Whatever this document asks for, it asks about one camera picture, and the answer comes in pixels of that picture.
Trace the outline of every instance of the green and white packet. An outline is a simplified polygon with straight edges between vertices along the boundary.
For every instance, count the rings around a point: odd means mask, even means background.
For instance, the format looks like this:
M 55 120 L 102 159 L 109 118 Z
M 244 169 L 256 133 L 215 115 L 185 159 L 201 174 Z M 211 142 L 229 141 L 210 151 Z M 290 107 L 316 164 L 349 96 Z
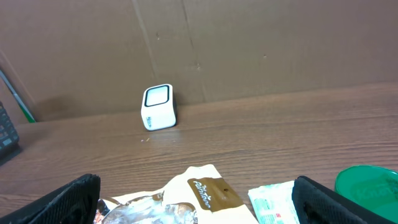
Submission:
M 292 200 L 294 180 L 249 190 L 260 224 L 299 224 Z

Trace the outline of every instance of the green plastic container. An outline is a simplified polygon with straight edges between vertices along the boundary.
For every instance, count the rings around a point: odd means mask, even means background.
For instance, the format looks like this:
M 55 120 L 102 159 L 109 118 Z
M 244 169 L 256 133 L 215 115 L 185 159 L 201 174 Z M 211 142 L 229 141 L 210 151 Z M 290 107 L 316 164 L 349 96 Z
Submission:
M 398 173 L 383 167 L 353 166 L 336 178 L 335 192 L 398 223 Z

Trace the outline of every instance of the cardboard backdrop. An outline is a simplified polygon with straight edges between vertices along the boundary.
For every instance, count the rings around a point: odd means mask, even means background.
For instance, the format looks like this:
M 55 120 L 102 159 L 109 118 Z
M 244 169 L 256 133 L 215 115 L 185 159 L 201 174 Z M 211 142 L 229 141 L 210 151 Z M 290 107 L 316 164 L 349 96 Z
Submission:
M 39 121 L 398 81 L 396 0 L 1 0 L 0 68 Z

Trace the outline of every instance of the white packet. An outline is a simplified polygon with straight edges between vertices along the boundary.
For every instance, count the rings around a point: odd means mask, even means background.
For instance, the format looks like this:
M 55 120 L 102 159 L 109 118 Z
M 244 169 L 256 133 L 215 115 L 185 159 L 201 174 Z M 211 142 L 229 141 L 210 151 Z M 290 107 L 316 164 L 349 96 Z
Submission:
M 100 199 L 94 224 L 258 223 L 213 165 L 189 167 L 153 192 Z
M 299 224 L 292 200 L 294 180 L 249 190 L 260 224 Z

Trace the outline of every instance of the brown label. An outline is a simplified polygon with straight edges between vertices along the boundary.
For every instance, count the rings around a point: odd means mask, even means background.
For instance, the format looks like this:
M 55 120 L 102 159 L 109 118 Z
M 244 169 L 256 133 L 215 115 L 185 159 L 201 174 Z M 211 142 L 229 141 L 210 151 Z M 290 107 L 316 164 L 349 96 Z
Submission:
M 222 178 L 189 179 L 188 184 L 204 210 L 217 212 L 243 205 L 242 199 Z

